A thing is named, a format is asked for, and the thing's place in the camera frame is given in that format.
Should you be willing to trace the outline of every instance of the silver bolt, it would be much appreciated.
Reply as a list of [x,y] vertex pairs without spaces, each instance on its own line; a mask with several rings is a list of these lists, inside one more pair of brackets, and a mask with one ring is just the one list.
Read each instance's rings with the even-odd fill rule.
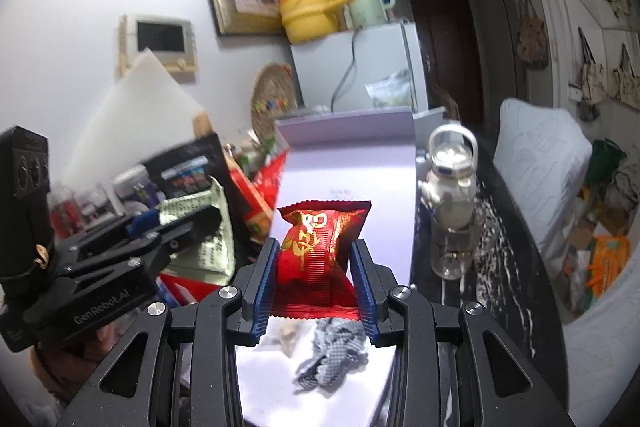
[[411,290],[407,286],[396,286],[391,290],[391,295],[396,299],[406,299],[411,295]]
[[154,302],[152,304],[149,304],[149,308],[146,309],[146,312],[149,315],[153,315],[154,317],[156,317],[158,315],[162,315],[165,309],[166,309],[166,306],[164,305],[164,303]]
[[465,312],[469,315],[479,315],[482,313],[482,304],[471,301],[465,304]]
[[235,286],[224,286],[223,288],[220,288],[218,294],[223,299],[232,299],[236,295],[238,295],[238,288],[236,288]]

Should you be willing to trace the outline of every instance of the green plastic bag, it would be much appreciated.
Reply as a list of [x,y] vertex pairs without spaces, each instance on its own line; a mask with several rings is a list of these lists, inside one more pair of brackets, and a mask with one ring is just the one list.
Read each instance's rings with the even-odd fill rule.
[[587,174],[584,176],[584,184],[588,187],[609,184],[613,173],[625,158],[626,153],[612,140],[594,140],[593,153],[591,153]]

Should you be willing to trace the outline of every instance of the refrigerator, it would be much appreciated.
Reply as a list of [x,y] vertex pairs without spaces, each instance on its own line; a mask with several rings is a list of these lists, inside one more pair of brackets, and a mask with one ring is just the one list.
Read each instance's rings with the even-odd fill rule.
[[335,100],[334,112],[373,108],[365,85],[409,70],[414,113],[429,108],[420,42],[413,23],[372,26],[355,36],[353,31],[335,33],[294,44],[291,50],[305,107],[329,107],[338,84],[349,70]]

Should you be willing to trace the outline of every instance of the human hand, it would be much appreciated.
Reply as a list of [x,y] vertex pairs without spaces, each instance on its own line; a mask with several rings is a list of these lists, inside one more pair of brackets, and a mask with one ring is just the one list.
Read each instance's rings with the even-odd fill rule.
[[33,374],[53,396],[69,402],[118,340],[114,323],[100,328],[84,345],[82,357],[50,346],[31,347],[29,362]]

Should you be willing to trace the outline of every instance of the black tabletop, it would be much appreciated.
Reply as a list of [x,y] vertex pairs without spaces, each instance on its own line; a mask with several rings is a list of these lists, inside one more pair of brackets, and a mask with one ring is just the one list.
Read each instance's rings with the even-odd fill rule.
[[444,281],[431,269],[431,223],[418,198],[411,282],[433,302],[455,307],[470,300],[484,304],[567,407],[562,324],[540,253],[491,156],[482,148],[477,177],[479,200],[498,224],[495,246],[483,255],[477,253],[462,279]]

